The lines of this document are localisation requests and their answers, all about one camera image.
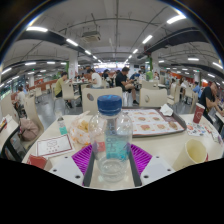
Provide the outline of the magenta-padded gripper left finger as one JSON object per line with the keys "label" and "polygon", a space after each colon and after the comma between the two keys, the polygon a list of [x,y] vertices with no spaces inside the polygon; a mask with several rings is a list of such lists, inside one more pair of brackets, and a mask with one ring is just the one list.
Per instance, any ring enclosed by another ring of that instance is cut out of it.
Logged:
{"label": "magenta-padded gripper left finger", "polygon": [[51,169],[50,173],[64,178],[76,185],[89,187],[94,166],[92,146],[82,148],[72,156],[62,157]]}

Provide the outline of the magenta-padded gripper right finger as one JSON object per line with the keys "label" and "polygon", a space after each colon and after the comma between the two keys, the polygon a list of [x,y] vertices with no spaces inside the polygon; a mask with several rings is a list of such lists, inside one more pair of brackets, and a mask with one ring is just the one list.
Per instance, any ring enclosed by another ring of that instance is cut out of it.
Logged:
{"label": "magenta-padded gripper right finger", "polygon": [[134,144],[131,145],[129,161],[136,187],[150,184],[175,172],[160,156],[152,156]]}

